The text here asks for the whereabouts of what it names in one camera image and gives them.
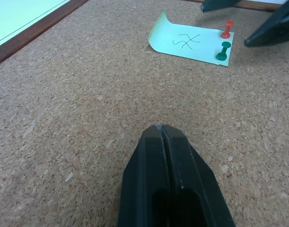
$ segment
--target black ink scribble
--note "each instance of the black ink scribble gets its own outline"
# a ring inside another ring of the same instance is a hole
[[[196,36],[194,36],[193,38],[190,38],[190,37],[188,36],[188,34],[181,34],[181,35],[187,35],[187,37],[188,37],[189,40],[188,40],[187,42],[182,40],[182,41],[179,41],[179,42],[176,43],[176,44],[174,43],[174,40],[173,40],[173,44],[174,44],[174,45],[177,45],[177,44],[183,42],[184,44],[182,45],[181,48],[183,48],[184,45],[187,45],[187,46],[192,50],[192,48],[187,44],[188,42],[192,41],[192,42],[195,42],[195,43],[200,43],[199,41],[194,41],[194,40],[193,40],[194,38],[196,38],[196,37],[199,36],[199,35],[196,35]]]

